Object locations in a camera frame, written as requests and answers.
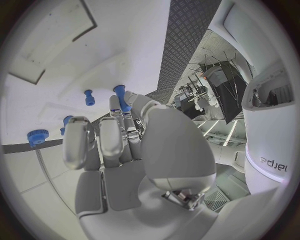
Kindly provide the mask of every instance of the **robotic hand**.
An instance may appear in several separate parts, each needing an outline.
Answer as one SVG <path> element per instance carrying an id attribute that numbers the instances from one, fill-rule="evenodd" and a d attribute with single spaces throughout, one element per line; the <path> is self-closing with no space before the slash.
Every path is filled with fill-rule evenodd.
<path id="1" fill-rule="evenodd" d="M 100 121 L 100 149 L 105 167 L 142 159 L 148 179 L 166 191 L 163 197 L 193 210 L 216 178 L 215 160 L 207 141 L 180 111 L 147 96 L 123 91 L 121 98 L 111 96 L 111 117 Z M 146 123 L 142 141 L 134 127 L 131 108 Z M 71 169 L 82 168 L 94 142 L 90 122 L 84 117 L 71 118 L 63 140 L 66 165 Z"/>

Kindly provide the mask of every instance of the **blue screw cap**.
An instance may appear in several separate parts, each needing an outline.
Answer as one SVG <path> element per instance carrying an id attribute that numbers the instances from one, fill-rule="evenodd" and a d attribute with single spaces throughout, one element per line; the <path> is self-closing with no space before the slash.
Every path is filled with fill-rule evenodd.
<path id="1" fill-rule="evenodd" d="M 87 106 L 93 106 L 95 104 L 95 98 L 92 96 L 92 90 L 86 90 L 84 94 L 86 95 L 85 104 Z"/>
<path id="2" fill-rule="evenodd" d="M 49 132 L 45 129 L 33 130 L 27 134 L 30 147 L 35 147 L 37 144 L 45 142 L 46 138 L 49 137 Z"/>
<path id="3" fill-rule="evenodd" d="M 61 129 L 60 129 L 60 134 L 63 136 L 65 135 L 65 130 L 66 130 L 66 125 L 68 124 L 69 120 L 72 118 L 73 116 L 69 115 L 69 116 L 66 116 L 64 119 L 63 119 L 63 126 Z"/>
<path id="4" fill-rule="evenodd" d="M 120 106 L 123 112 L 129 112 L 132 107 L 127 105 L 127 103 L 124 101 L 124 95 L 125 95 L 125 86 L 124 85 L 119 85 L 116 86 L 113 91 L 115 94 L 118 96 L 119 101 L 120 101 Z"/>

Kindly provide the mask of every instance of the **blue knob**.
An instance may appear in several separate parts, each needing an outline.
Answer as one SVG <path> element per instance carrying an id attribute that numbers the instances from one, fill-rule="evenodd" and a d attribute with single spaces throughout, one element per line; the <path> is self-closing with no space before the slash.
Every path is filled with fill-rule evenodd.
<path id="1" fill-rule="evenodd" d="M 92 96 L 92 90 L 86 90 L 84 94 L 86 95 L 85 104 L 87 106 L 93 106 L 95 104 L 95 98 Z"/>
<path id="2" fill-rule="evenodd" d="M 127 105 L 127 103 L 124 101 L 124 95 L 125 95 L 125 86 L 124 85 L 119 85 L 116 86 L 113 91 L 115 94 L 118 96 L 119 101 L 120 101 L 120 106 L 123 112 L 128 112 L 132 109 L 131 106 Z"/>
<path id="3" fill-rule="evenodd" d="M 35 147 L 37 144 L 45 142 L 46 138 L 49 137 L 49 132 L 44 129 L 33 130 L 27 134 L 30 147 Z"/>
<path id="4" fill-rule="evenodd" d="M 65 130 L 66 130 L 66 125 L 68 124 L 69 120 L 72 118 L 73 116 L 66 116 L 64 119 L 63 119 L 63 126 L 61 129 L 60 129 L 60 134 L 63 136 L 65 135 Z"/>

